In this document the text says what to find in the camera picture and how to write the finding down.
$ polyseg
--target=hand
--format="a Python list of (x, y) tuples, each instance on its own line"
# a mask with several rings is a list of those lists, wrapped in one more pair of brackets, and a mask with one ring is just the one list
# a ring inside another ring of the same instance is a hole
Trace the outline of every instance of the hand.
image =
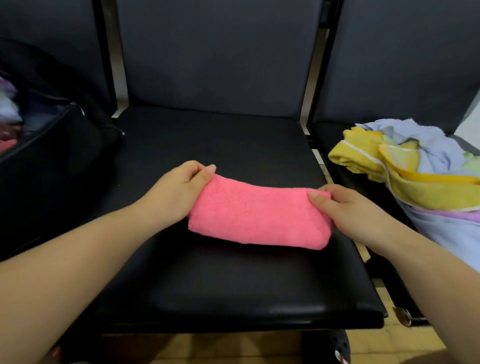
[(195, 160), (163, 175), (134, 207), (155, 233), (185, 218), (203, 188), (215, 174), (215, 165), (205, 167)]
[(386, 244), (405, 229), (410, 230), (357, 191), (338, 184), (326, 184), (320, 189), (329, 192), (332, 199), (309, 191), (312, 204), (330, 216), (342, 233), (378, 254), (383, 255)]

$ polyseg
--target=left hand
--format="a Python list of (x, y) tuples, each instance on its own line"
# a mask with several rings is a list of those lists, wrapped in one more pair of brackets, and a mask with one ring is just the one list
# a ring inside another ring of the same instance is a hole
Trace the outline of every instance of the left hand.
[(190, 160), (163, 175), (132, 207), (155, 233), (185, 218), (200, 192), (215, 174), (215, 165), (205, 167)]

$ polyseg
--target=pink towel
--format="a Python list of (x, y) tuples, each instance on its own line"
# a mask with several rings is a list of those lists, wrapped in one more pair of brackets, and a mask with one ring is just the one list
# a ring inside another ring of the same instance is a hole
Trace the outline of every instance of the pink towel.
[(332, 233), (331, 220), (310, 203), (308, 190), (259, 187), (215, 175), (193, 207), (188, 228), (243, 244), (320, 250)]

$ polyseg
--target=light blue towel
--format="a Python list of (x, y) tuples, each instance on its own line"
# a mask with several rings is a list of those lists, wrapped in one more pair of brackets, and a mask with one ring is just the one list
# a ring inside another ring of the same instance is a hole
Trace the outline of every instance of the light blue towel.
[(418, 140), (420, 154), (418, 172), (480, 177), (480, 174), (462, 168), (467, 161), (465, 151), (436, 126), (418, 125), (413, 119), (382, 119), (355, 125), (365, 130), (382, 132), (392, 138), (397, 145), (409, 139)]
[(423, 214), (398, 201), (417, 231), (462, 259), (480, 273), (480, 223)]

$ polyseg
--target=right hand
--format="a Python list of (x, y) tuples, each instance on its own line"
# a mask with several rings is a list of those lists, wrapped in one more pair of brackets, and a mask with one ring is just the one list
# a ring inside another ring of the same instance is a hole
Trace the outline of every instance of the right hand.
[(326, 184), (320, 189), (329, 192), (332, 199), (310, 190), (311, 203), (330, 216), (342, 233), (378, 254), (383, 255), (386, 244), (405, 229), (410, 230), (357, 191), (338, 184)]

